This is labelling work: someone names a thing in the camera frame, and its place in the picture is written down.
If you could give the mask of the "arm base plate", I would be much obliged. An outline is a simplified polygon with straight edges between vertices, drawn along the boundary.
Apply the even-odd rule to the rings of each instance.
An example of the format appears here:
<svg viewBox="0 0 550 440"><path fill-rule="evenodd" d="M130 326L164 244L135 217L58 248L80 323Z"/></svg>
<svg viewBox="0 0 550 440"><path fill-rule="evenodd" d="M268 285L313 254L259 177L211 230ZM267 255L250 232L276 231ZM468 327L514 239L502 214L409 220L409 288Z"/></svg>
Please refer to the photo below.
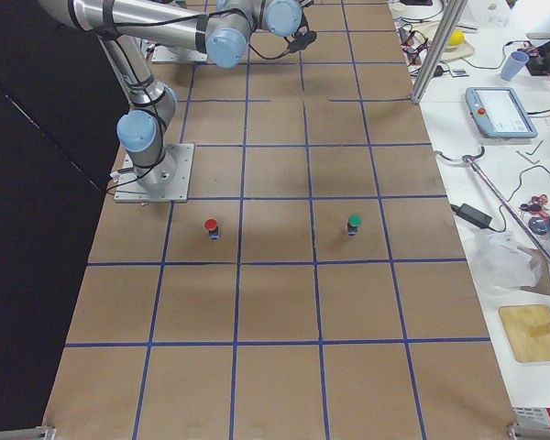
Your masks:
<svg viewBox="0 0 550 440"><path fill-rule="evenodd" d="M207 55L195 49L157 46L152 52L152 62L157 64L204 63Z"/></svg>
<svg viewBox="0 0 550 440"><path fill-rule="evenodd" d="M118 188L113 189L117 203L186 203L193 165L194 144L168 144L163 161L137 180L131 158L126 153Z"/></svg>

